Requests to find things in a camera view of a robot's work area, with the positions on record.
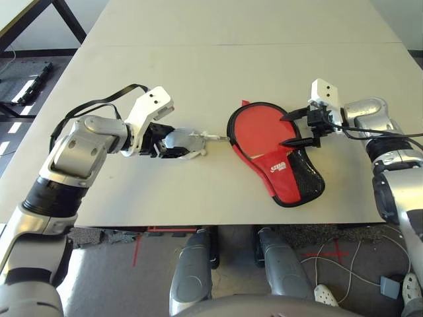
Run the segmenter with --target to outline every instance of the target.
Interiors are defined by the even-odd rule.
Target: printed logo
[[[272,166],[270,168],[270,172],[271,173],[275,173],[275,171],[277,171],[277,170],[284,170],[285,168],[286,168],[285,162],[281,162],[281,163],[279,163],[277,165]]]

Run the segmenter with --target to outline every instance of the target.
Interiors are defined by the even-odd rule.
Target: metal table frame
[[[67,6],[65,0],[38,0],[16,23],[0,35],[0,52],[3,52],[50,4],[56,8],[73,35],[82,44],[87,34],[75,18],[75,15],[73,15],[71,9]]]

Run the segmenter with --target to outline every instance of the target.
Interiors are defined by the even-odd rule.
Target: ping pong paddle case
[[[275,104],[246,104],[229,118],[227,136],[235,153],[262,178],[274,201],[295,207],[319,197],[325,182],[304,148],[280,144],[301,137],[294,122],[280,120],[285,114]]]

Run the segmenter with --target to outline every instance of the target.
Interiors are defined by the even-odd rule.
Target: black cable
[[[352,140],[372,140],[372,139],[404,139],[408,142],[416,145],[420,150],[423,151],[423,145],[419,142],[411,139],[411,137],[423,137],[423,133],[413,133],[413,134],[400,134],[400,133],[393,133],[388,131],[380,131],[380,130],[373,130],[373,129],[362,129],[359,127],[344,127],[342,125],[337,125],[335,123],[329,122],[325,116],[322,116],[322,120],[326,123],[335,127],[337,129],[341,129],[347,138]],[[358,131],[358,132],[368,132],[368,133],[379,133],[380,135],[375,135],[371,137],[354,137],[353,135],[349,134],[348,131]]]
[[[337,129],[341,129],[344,133],[347,130],[347,131],[357,131],[357,132],[368,132],[368,133],[379,133],[379,134],[381,134],[381,135],[376,135],[374,137],[352,137],[351,139],[354,138],[354,140],[370,140],[370,139],[375,139],[375,138],[378,138],[378,137],[384,137],[386,135],[389,136],[389,137],[423,137],[423,133],[400,134],[400,133],[393,133],[393,132],[389,132],[389,131],[362,129],[360,127],[344,127],[342,125],[337,125],[335,123],[329,122],[325,118],[325,116],[322,116],[322,119],[323,119],[323,122],[325,122],[326,124],[329,124],[332,127],[335,127]]]
[[[0,155],[0,157],[5,157],[6,155],[13,154],[14,152],[16,152],[16,150],[15,151],[12,151],[12,152],[9,152],[9,153],[6,153],[6,154],[2,154],[2,155]]]
[[[379,135],[377,137],[354,137],[353,135],[350,135],[347,131],[344,131],[344,134],[347,138],[352,139],[352,140],[404,139],[404,140],[416,145],[420,150],[423,151],[423,145],[421,145],[416,140],[413,140],[410,137],[407,137],[407,135],[394,134],[394,135]]]
[[[64,117],[64,119],[62,119],[62,121],[59,122],[59,124],[56,126],[56,128],[53,130],[52,134],[50,135],[50,150],[49,152],[52,151],[54,144],[56,143],[56,140],[58,139],[61,131],[64,129],[65,125],[68,123],[68,121],[70,119],[75,119],[78,118],[80,116],[83,116],[84,114],[88,114],[94,110],[97,110],[99,108],[102,108],[104,106],[113,106],[114,111],[115,111],[115,115],[117,119],[122,119],[118,110],[116,109],[115,105],[111,104],[110,102],[122,97],[123,95],[129,93],[130,91],[132,91],[135,88],[141,88],[142,90],[144,90],[144,92],[147,92],[149,89],[146,86],[143,85],[139,85],[139,84],[131,84],[121,90],[119,90],[118,92],[115,92],[114,94],[112,94],[109,97],[106,97],[104,99],[96,99],[96,100],[92,100],[92,101],[88,101],[78,107],[75,107],[74,109],[72,109],[71,111],[69,111],[66,116]],[[102,104],[100,106],[94,107],[86,112],[83,112],[81,114],[79,114],[78,112],[83,111],[91,106],[94,106],[95,104]]]

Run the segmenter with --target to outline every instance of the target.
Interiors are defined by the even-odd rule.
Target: white wall
[[[370,1],[408,50],[423,50],[423,0]]]
[[[86,33],[93,27],[107,2],[108,0],[66,0]],[[78,48],[79,42],[53,5],[50,5],[18,36],[12,47],[15,50]]]
[[[408,50],[423,50],[423,0],[370,1]],[[66,0],[66,2],[88,32],[108,0]],[[15,50],[78,47],[79,42],[51,5],[13,42]]]

